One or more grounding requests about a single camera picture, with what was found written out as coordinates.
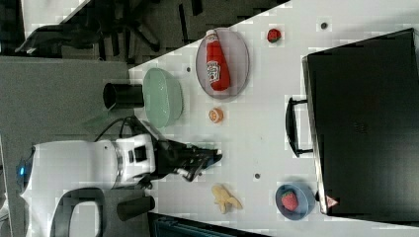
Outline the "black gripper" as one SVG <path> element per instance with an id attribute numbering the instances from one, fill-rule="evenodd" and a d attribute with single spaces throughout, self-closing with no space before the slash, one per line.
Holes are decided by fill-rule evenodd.
<path id="1" fill-rule="evenodd" d="M 156 168 L 151 173 L 152 180 L 177 172 L 187 182 L 192 182 L 203 170 L 222 158 L 220 149 L 200 148 L 174 140 L 157 140 L 153 145 Z"/>

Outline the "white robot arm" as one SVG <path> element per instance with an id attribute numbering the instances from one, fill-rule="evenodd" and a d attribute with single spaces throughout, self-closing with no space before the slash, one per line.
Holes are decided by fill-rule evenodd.
<path id="1" fill-rule="evenodd" d="M 69 237 L 75 205 L 99 193 L 179 174 L 191 182 L 216 163 L 216 148 L 138 134 L 116 140 L 66 140 L 36 144 L 17 166 L 19 196 L 27 206 L 25 237 Z"/>

